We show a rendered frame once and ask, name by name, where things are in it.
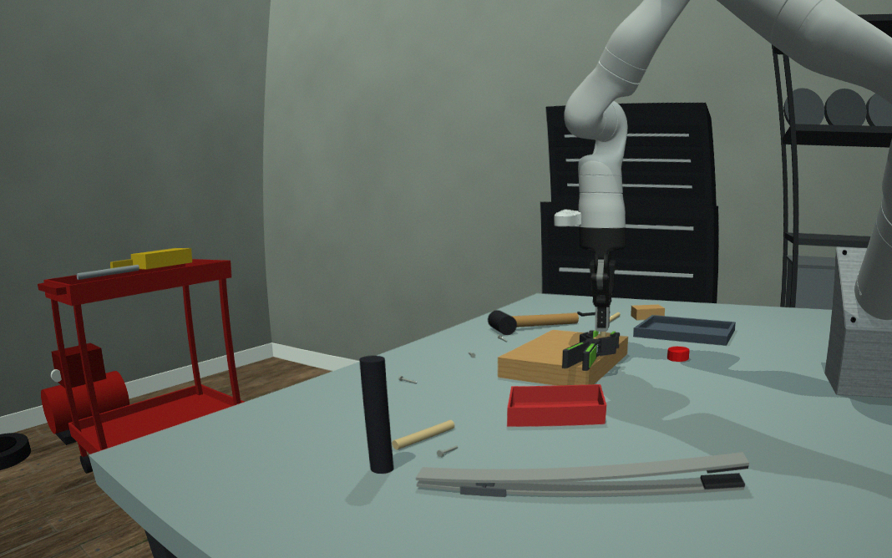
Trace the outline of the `black cylinder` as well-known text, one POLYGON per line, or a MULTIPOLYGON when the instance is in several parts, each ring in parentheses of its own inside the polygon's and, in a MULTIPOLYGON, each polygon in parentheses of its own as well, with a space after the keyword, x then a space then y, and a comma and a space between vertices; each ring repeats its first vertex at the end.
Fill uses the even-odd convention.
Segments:
POLYGON ((393 451, 385 358, 366 356, 359 362, 370 469, 388 474, 393 471, 393 451))

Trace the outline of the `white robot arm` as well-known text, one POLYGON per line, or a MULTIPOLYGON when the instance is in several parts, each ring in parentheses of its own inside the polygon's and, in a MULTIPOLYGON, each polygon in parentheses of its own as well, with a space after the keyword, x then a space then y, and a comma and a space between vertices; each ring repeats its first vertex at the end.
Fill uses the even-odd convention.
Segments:
MULTIPOLYGON (((555 226, 624 228, 621 165, 627 137, 617 97, 632 95, 656 50, 690 0, 643 0, 611 35, 596 68, 565 106, 565 126, 595 140, 579 160, 579 211, 555 213, 555 226)), ((892 104, 892 37, 835 0, 717 0, 803 67, 873 91, 892 104)), ((869 315, 892 320, 892 140, 883 199, 854 285, 869 315)))

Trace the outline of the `red open tray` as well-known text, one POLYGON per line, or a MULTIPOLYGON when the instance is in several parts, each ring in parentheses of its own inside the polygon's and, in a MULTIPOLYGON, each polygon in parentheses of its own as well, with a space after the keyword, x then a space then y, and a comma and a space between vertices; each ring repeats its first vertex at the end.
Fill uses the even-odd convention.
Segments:
POLYGON ((511 386, 507 427, 591 425, 605 422, 606 401, 600 384, 511 386))

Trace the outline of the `light brown wooden board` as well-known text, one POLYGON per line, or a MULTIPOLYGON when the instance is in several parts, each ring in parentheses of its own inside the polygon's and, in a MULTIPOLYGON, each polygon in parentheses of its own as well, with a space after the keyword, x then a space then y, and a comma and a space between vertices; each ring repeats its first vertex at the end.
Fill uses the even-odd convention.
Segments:
POLYGON ((551 330, 498 358, 498 378, 555 386, 595 384, 627 355, 628 337, 619 336, 616 354, 605 355, 583 371, 582 361, 562 368, 563 349, 580 342, 584 332, 551 330))

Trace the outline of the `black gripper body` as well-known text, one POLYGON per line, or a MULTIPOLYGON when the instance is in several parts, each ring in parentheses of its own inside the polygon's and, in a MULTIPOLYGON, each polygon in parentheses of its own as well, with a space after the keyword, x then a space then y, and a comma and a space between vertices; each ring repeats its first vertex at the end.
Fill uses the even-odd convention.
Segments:
POLYGON ((624 228, 588 228, 579 226, 580 247, 594 251, 594 268, 598 268, 598 260, 604 260, 604 273, 608 273, 611 281, 611 251, 626 247, 626 227, 624 228))

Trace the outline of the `black mallet with wooden handle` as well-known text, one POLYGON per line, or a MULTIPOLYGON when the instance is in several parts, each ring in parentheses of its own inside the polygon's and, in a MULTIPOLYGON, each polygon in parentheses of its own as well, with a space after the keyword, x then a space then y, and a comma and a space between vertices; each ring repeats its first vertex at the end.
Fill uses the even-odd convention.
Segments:
POLYGON ((488 316, 489 325, 504 335, 512 334, 517 327, 574 324, 578 321, 579 316, 577 313, 510 316, 500 310, 495 310, 488 316))

